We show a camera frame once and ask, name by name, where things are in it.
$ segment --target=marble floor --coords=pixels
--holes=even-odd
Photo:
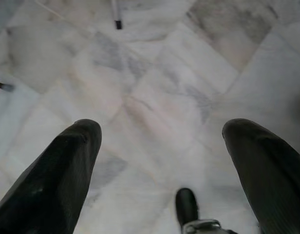
[[[102,147],[76,234],[180,233],[175,191],[201,217],[259,233],[221,137],[235,117],[300,152],[300,0],[0,1],[0,199],[80,118]]]

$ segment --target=floor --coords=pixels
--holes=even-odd
[[[0,1],[0,199],[80,118],[102,147],[76,234],[180,233],[175,191],[258,224],[221,137],[245,117],[300,152],[300,0]]]

